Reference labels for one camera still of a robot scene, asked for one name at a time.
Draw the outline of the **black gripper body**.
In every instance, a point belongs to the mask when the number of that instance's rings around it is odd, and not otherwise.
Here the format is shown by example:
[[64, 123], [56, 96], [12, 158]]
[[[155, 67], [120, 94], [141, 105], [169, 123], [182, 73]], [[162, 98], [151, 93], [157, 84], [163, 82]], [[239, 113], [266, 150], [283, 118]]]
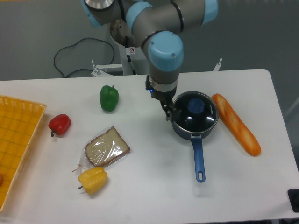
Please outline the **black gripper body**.
[[150, 92], [152, 98], [160, 101], [162, 108], [165, 110], [174, 110], [174, 97], [178, 81], [170, 84], [160, 84], [152, 79], [150, 75], [146, 76], [145, 88]]

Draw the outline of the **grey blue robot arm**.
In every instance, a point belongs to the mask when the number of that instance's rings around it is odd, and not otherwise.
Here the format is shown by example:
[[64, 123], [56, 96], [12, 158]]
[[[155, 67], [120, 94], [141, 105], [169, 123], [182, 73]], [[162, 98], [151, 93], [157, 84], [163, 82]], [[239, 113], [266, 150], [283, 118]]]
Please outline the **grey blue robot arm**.
[[172, 0], [159, 7], [146, 0], [83, 0], [81, 4], [94, 25], [116, 20], [126, 23], [135, 46], [141, 48], [149, 64], [146, 89], [160, 101], [167, 120], [178, 120], [180, 111], [172, 100], [184, 60], [184, 46], [178, 34], [214, 20], [218, 2]]

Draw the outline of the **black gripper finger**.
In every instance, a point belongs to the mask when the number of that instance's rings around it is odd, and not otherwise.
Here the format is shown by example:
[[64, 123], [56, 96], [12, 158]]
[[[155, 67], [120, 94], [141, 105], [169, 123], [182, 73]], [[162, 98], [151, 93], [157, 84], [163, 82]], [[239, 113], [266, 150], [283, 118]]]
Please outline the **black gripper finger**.
[[181, 110], [178, 108], [168, 108], [166, 109], [166, 120], [170, 122], [175, 122], [180, 118]]

